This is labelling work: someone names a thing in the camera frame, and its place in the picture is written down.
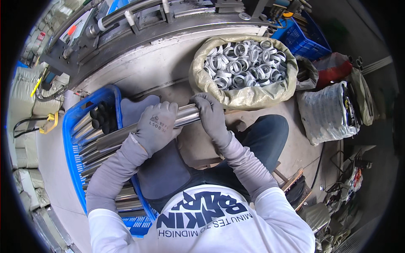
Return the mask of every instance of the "black cable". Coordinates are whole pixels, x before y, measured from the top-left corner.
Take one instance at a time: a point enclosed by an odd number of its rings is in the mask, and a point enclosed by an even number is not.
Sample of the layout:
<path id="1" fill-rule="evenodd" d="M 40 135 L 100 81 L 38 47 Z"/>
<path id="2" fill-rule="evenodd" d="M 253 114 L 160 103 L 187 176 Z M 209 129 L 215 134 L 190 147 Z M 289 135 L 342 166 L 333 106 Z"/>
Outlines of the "black cable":
<path id="1" fill-rule="evenodd" d="M 15 129 L 16 129 L 19 125 L 21 125 L 22 123 L 24 123 L 24 122 L 29 122 L 29 121 L 41 121 L 41 120 L 47 120 L 47 119 L 48 119 L 48 117 L 43 117 L 43 118 L 23 119 L 23 120 L 17 122 L 17 124 L 14 126 L 14 129 L 13 129 L 13 136 L 14 136 L 14 138 L 17 138 L 17 137 L 19 137 L 19 136 L 21 136 L 21 135 L 23 135 L 23 134 L 29 133 L 29 132 L 33 132 L 33 131 L 39 130 L 39 128 L 34 128 L 34 129 L 32 129 L 32 130 L 28 130 L 28 131 L 19 133 L 18 135 L 15 135 Z"/>
<path id="2" fill-rule="evenodd" d="M 25 132 L 22 132 L 22 133 L 17 134 L 16 136 L 14 136 L 14 138 L 18 138 L 18 137 L 20 137 L 20 136 L 23 135 L 23 134 L 27 134 L 27 133 L 30 133 L 30 132 L 33 132 L 33 131 L 37 131 L 37 130 L 39 130 L 39 128 L 33 128 L 33 129 L 31 129 L 31 130 L 27 130 L 27 131 L 25 131 Z"/>
<path id="3" fill-rule="evenodd" d="M 324 153 L 324 149 L 325 149 L 325 143 L 322 146 L 321 155 L 319 156 L 318 167 L 316 168 L 315 177 L 313 178 L 311 189 L 313 189 L 313 187 L 315 186 L 315 181 L 316 181 L 316 178 L 318 177 L 319 167 L 321 165 L 322 154 Z"/>
<path id="4" fill-rule="evenodd" d="M 56 100 L 57 97 L 63 95 L 68 90 L 68 85 L 65 85 L 62 88 L 60 88 L 59 90 L 57 90 L 55 93 L 53 93 L 52 95 L 50 95 L 48 97 L 43 97 L 42 96 L 42 82 L 43 82 L 43 79 L 39 83 L 38 89 L 35 91 L 35 99 L 40 101 L 40 102 L 48 102 L 48 101 L 51 101 L 53 99 Z"/>

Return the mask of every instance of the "blue plastic crate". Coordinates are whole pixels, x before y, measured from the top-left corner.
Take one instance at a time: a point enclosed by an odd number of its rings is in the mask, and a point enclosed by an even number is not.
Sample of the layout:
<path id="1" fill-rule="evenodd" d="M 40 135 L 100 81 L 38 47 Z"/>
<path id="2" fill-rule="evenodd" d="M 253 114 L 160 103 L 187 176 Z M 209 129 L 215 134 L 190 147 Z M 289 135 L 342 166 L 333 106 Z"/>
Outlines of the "blue plastic crate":
<path id="1" fill-rule="evenodd" d="M 81 177 L 83 171 L 83 165 L 80 160 L 79 151 L 81 146 L 71 143 L 70 129 L 90 110 L 94 109 L 101 101 L 106 102 L 109 105 L 115 105 L 117 115 L 117 126 L 122 128 L 122 114 L 121 114 L 121 92 L 115 85 L 107 85 L 98 89 L 89 96 L 85 97 L 79 103 L 71 107 L 65 114 L 62 124 L 63 144 L 65 148 L 66 161 L 70 176 L 72 178 L 73 186 L 80 204 L 83 207 L 85 213 L 87 213 L 85 192 L 82 188 L 85 179 Z M 130 228 L 130 232 L 133 237 L 143 237 L 149 230 L 152 223 L 157 217 L 157 212 L 153 210 L 148 202 L 143 198 L 141 189 L 139 187 L 138 179 L 135 176 L 131 179 L 136 194 L 144 208 L 147 215 L 140 217 L 126 217 L 123 218 L 125 225 Z"/>
<path id="2" fill-rule="evenodd" d="M 304 35 L 297 22 L 292 18 L 294 25 L 288 28 L 279 40 L 288 47 L 292 54 L 301 55 L 311 61 L 332 53 L 328 42 L 313 19 L 304 11 L 301 15 L 307 19 L 307 34 L 311 39 Z"/>
<path id="3" fill-rule="evenodd" d="M 292 19 L 283 19 L 280 22 L 283 26 L 285 26 L 287 23 L 287 27 L 283 29 L 279 28 L 277 29 L 277 31 L 275 31 L 275 33 L 271 36 L 271 38 L 276 40 L 280 40 L 280 38 L 283 37 L 286 31 L 295 24 Z"/>

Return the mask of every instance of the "plastic bag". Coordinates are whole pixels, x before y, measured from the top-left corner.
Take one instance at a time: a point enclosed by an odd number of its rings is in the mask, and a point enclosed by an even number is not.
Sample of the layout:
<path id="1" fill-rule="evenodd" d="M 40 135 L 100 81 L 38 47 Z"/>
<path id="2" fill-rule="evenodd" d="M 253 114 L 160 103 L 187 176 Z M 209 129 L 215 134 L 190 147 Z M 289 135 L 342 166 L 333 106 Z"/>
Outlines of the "plastic bag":
<path id="1" fill-rule="evenodd" d="M 352 86 L 356 92 L 356 100 L 360 108 L 361 120 L 365 125 L 373 124 L 374 109 L 373 98 L 367 85 L 366 80 L 357 68 L 352 68 L 352 74 L 349 77 L 352 81 Z"/>
<path id="2" fill-rule="evenodd" d="M 36 197 L 38 198 L 40 207 L 45 207 L 49 205 L 51 202 L 49 201 L 49 197 L 45 189 L 37 188 L 35 189 Z"/>
<path id="3" fill-rule="evenodd" d="M 218 89 L 210 75 L 203 69 L 208 53 L 214 48 L 228 42 L 243 40 L 270 40 L 273 46 L 286 54 L 287 77 L 264 87 L 246 87 L 241 90 L 222 91 Z M 189 82 L 195 93 L 211 93 L 224 107 L 237 110 L 257 110 L 276 105 L 288 100 L 295 91 L 298 66 L 289 49 L 280 41 L 254 35 L 234 34 L 209 38 L 196 52 L 189 71 Z"/>
<path id="4" fill-rule="evenodd" d="M 298 65 L 300 65 L 299 62 L 302 62 L 304 68 L 308 70 L 308 77 L 309 77 L 307 80 L 302 82 L 297 80 L 295 90 L 315 89 L 316 83 L 318 82 L 319 79 L 318 70 L 316 70 L 312 62 L 305 57 L 296 55 L 295 59 L 297 60 Z"/>
<path id="5" fill-rule="evenodd" d="M 331 81 L 341 81 L 352 72 L 352 64 L 347 55 L 332 53 L 312 63 L 318 70 L 319 79 L 316 87 L 323 89 Z"/>
<path id="6" fill-rule="evenodd" d="M 348 124 L 342 85 L 347 85 L 347 82 L 342 81 L 317 92 L 305 91 L 297 95 L 305 133 L 314 146 L 351 137 L 360 130 Z"/>

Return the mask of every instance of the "worker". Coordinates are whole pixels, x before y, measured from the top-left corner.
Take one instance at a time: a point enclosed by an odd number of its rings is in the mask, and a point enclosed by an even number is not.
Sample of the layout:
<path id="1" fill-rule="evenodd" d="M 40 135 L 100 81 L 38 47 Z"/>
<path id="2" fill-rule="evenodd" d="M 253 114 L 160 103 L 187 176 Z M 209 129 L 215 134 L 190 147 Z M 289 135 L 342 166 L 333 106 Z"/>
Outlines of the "worker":
<path id="1" fill-rule="evenodd" d="M 93 252 L 315 252 L 311 228 L 270 174 L 287 140 L 286 119 L 262 116 L 239 142 L 212 95 L 199 93 L 190 101 L 225 160 L 205 170 L 179 163 L 167 149 L 181 132 L 173 129 L 178 105 L 147 107 L 137 131 L 90 180 L 86 202 Z M 159 212 L 140 240 L 133 240 L 115 206 L 124 182 L 135 173 Z"/>

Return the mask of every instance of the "hand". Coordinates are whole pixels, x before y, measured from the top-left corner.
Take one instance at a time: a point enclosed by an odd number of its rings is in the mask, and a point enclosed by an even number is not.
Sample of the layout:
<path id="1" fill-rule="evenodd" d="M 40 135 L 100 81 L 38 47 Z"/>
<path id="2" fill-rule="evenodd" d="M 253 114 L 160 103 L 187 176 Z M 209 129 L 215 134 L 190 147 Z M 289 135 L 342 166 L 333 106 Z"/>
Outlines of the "hand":
<path id="1" fill-rule="evenodd" d="M 149 158 L 180 134 L 182 128 L 173 129 L 178 107 L 177 103 L 165 101 L 148 106 L 142 113 L 135 138 Z"/>
<path id="2" fill-rule="evenodd" d="M 202 126 L 212 141 L 219 149 L 228 146 L 232 134 L 226 129 L 222 104 L 209 93 L 198 93 L 190 101 L 200 110 Z"/>

